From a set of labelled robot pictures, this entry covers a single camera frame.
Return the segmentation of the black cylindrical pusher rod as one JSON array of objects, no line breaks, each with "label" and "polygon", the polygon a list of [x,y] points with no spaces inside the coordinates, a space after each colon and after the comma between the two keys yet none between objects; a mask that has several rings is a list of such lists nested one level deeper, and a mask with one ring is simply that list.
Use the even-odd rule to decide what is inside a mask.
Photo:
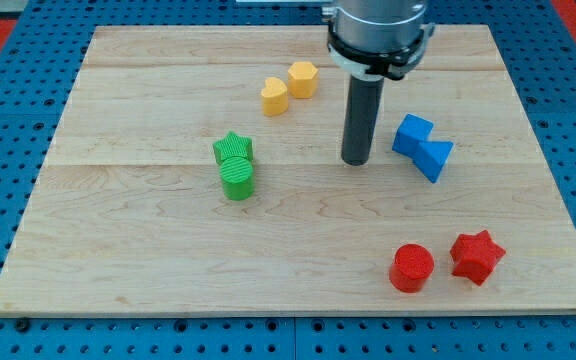
[{"label": "black cylindrical pusher rod", "polygon": [[350,77],[341,147],[341,158],[348,165],[360,166],[369,159],[383,83]]}]

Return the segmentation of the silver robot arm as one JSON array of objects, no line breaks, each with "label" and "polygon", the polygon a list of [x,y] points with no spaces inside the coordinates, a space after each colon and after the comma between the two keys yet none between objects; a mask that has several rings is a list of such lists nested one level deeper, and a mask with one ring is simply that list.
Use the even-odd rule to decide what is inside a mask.
[{"label": "silver robot arm", "polygon": [[341,159],[365,164],[371,152],[384,82],[399,81],[424,56],[434,32],[426,0],[334,0],[322,6],[327,48],[349,74]]}]

